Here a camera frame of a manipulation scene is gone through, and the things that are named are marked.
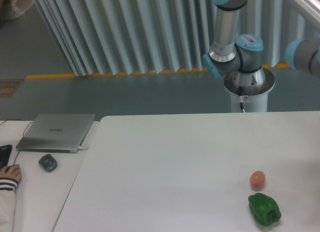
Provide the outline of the person's hand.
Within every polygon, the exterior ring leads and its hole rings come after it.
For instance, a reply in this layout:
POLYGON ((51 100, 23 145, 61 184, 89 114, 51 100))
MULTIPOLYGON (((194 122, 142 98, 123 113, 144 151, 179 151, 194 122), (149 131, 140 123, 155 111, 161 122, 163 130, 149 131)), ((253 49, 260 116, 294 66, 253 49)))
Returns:
POLYGON ((22 178, 21 167, 19 164, 4 166, 0 169, 0 178, 19 183, 22 178))

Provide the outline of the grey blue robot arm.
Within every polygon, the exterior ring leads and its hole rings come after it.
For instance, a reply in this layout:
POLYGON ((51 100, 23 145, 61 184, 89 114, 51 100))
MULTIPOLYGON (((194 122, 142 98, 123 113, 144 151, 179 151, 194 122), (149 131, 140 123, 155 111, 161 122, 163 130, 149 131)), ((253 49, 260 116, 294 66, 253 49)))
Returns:
MULTIPOLYGON (((262 68, 263 41, 252 34, 236 36, 240 9, 248 0, 211 0, 217 7, 214 40, 203 61, 213 77, 233 71, 249 74, 262 68)), ((286 0, 316 29, 320 28, 320 0, 286 0)), ((313 76, 320 75, 320 40, 297 39, 285 51, 286 62, 313 76)))

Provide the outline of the white striped sleeve forearm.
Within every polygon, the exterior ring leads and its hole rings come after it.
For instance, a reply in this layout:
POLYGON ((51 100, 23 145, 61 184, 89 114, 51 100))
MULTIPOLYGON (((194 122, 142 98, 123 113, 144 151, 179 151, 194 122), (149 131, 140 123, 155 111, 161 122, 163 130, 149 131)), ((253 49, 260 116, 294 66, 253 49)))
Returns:
POLYGON ((0 230, 12 231, 16 207, 16 187, 18 182, 10 178, 0 179, 0 230))

